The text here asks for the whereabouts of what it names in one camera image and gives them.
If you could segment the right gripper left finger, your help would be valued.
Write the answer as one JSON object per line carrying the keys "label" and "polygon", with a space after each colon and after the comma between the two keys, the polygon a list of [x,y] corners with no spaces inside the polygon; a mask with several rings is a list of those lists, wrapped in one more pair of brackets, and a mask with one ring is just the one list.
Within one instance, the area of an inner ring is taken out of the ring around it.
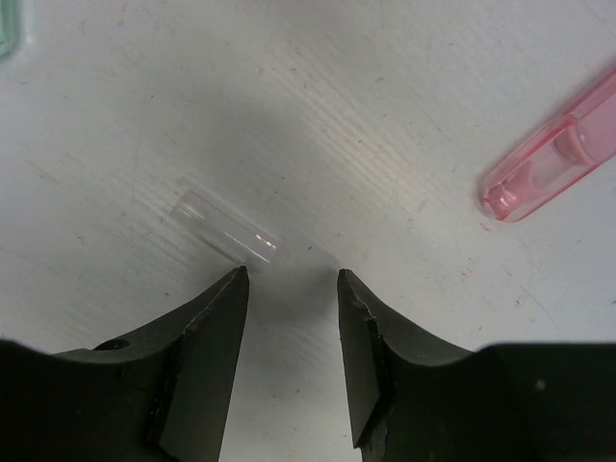
{"label": "right gripper left finger", "polygon": [[249,296],[245,268],[92,349],[1,344],[5,461],[216,461]]}

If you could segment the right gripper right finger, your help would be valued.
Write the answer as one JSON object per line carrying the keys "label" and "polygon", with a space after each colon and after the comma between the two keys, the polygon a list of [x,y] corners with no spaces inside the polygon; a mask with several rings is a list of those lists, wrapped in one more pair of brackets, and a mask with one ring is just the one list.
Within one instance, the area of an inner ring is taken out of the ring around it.
{"label": "right gripper right finger", "polygon": [[337,279],[353,445],[366,461],[611,461],[615,346],[469,351]]}

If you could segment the clear pen cap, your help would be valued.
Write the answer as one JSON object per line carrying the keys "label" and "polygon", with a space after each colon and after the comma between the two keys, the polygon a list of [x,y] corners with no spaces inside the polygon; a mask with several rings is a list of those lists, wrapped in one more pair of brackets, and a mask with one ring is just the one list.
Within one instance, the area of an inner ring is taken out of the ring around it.
{"label": "clear pen cap", "polygon": [[219,195],[177,179],[180,197],[170,215],[200,241],[233,263],[264,269],[276,256],[278,239]]}

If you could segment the pink transparent highlighter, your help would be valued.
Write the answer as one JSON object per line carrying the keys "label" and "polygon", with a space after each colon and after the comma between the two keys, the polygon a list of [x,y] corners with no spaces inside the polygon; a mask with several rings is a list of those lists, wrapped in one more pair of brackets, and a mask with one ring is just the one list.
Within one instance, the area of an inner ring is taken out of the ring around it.
{"label": "pink transparent highlighter", "polygon": [[484,213],[519,221],[615,156],[615,69],[610,68],[480,179]]}

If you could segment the green transparent highlighter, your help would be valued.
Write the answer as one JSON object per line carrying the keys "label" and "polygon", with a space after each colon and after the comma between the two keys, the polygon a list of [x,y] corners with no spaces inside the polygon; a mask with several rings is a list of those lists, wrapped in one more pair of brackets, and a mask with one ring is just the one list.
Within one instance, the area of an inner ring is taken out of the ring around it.
{"label": "green transparent highlighter", "polygon": [[8,56],[18,42],[19,2],[0,0],[0,57]]}

